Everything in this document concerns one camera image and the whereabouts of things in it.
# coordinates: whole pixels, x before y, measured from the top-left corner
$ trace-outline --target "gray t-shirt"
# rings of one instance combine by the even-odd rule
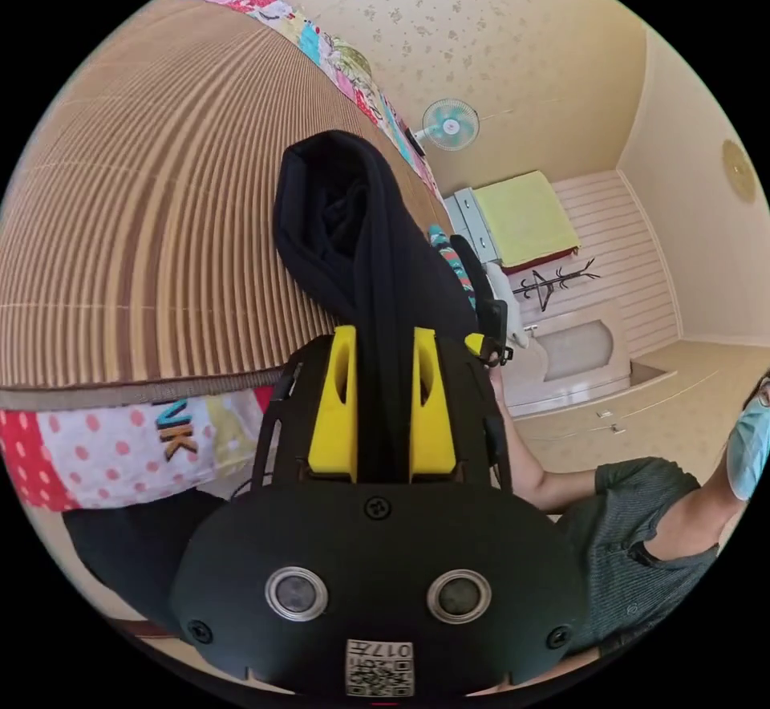
[[[570,506],[557,527],[573,546],[589,592],[589,620],[571,654],[598,646],[606,654],[665,618],[690,592],[717,547],[660,561],[642,544],[663,514],[699,487],[697,479],[662,458],[599,466],[596,495]]]

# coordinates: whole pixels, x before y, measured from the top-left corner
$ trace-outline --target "yellow towel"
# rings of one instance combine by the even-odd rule
[[[579,248],[578,234],[542,172],[473,190],[504,268]]]

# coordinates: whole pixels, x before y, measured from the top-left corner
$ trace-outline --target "hand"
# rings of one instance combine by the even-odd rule
[[[492,390],[495,392],[495,399],[497,403],[505,404],[505,391],[503,390],[503,371],[498,365],[497,367],[489,367],[487,369],[487,376],[489,382],[492,384]]]

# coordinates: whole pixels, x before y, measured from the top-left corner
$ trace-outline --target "sticker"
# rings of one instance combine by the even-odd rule
[[[415,660],[411,642],[349,639],[345,657],[348,695],[407,698],[415,694]]]

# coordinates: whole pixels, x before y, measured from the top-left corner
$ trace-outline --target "wall-mounted fan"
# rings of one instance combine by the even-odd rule
[[[424,140],[441,150],[466,148],[479,135],[479,115],[462,99],[439,99],[423,115],[423,127],[410,132],[409,138],[417,152],[424,156]]]

